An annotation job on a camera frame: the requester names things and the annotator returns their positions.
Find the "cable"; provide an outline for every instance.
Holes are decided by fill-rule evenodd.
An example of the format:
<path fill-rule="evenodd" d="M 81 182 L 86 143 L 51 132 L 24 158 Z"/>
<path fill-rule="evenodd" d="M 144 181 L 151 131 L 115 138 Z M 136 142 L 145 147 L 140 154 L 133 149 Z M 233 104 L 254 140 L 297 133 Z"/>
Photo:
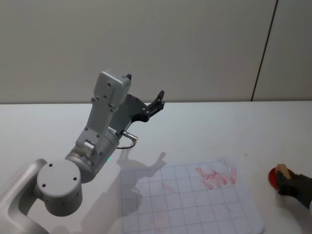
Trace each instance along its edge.
<path fill-rule="evenodd" d="M 116 149 L 118 150 L 127 150 L 127 149 L 131 149 L 136 145 L 136 143 L 133 141 L 133 144 L 127 147 L 117 147 Z"/>

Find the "white table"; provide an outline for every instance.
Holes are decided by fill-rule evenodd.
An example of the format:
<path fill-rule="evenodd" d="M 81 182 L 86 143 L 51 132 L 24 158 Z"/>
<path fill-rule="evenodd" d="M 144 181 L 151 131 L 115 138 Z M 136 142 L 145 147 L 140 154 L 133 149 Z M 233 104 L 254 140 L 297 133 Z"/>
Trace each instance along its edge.
<path fill-rule="evenodd" d="M 90 104 L 1 105 L 0 185 L 26 162 L 64 158 L 90 109 Z M 120 150 L 116 150 L 97 177 L 83 186 L 83 202 L 76 213 L 54 217 L 37 201 L 29 216 L 52 234 L 115 234 L 120 167 L 152 165 L 162 152 L 167 164 L 232 156 L 251 189 L 265 233 L 310 234 L 308 210 L 276 195 L 267 174 L 276 164 L 286 163 L 312 177 L 311 123 L 312 102 L 167 103 L 148 123 L 131 126 L 129 131 L 139 136 L 129 153 L 132 160 L 118 165 Z"/>

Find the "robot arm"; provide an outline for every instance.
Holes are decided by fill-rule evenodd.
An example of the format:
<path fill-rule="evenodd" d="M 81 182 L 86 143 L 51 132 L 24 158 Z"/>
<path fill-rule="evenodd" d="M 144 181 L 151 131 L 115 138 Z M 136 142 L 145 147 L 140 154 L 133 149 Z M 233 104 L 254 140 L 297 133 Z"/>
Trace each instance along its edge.
<path fill-rule="evenodd" d="M 117 149 L 120 138 L 125 136 L 135 144 L 137 137 L 127 132 L 131 123 L 147 122 L 164 107 L 163 91 L 147 106 L 128 94 L 130 85 L 130 74 L 122 76 L 114 70 L 99 74 L 89 119 L 66 160 L 50 163 L 37 160 L 0 196 L 1 231 L 8 234 L 48 234 L 27 217 L 37 198 L 56 216 L 70 215 L 79 208 L 81 184 L 96 176 Z"/>

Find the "grid paper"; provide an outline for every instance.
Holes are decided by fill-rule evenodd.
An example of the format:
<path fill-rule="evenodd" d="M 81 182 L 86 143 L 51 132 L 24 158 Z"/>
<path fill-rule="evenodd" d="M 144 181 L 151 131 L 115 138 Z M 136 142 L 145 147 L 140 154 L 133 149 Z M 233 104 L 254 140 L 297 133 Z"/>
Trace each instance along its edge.
<path fill-rule="evenodd" d="M 258 234 L 264 229 L 251 197 L 242 192 L 246 185 L 236 167 L 224 159 L 121 171 L 120 178 L 124 234 Z"/>

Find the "red ink scribble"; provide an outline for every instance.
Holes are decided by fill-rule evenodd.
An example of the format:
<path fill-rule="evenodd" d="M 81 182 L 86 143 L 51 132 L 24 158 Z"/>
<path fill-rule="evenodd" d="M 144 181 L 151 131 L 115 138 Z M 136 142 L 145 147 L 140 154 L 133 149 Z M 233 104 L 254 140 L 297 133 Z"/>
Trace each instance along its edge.
<path fill-rule="evenodd" d="M 221 184 L 226 185 L 228 182 L 236 183 L 236 168 L 231 168 L 231 174 L 228 172 L 216 172 L 213 167 L 209 166 L 210 174 L 204 172 L 201 168 L 196 167 L 196 171 L 202 176 L 202 182 L 208 189 L 213 189 L 214 186 L 220 188 Z"/>
<path fill-rule="evenodd" d="M 164 189 L 169 193 L 176 194 L 176 190 L 174 190 L 171 186 L 164 184 Z"/>

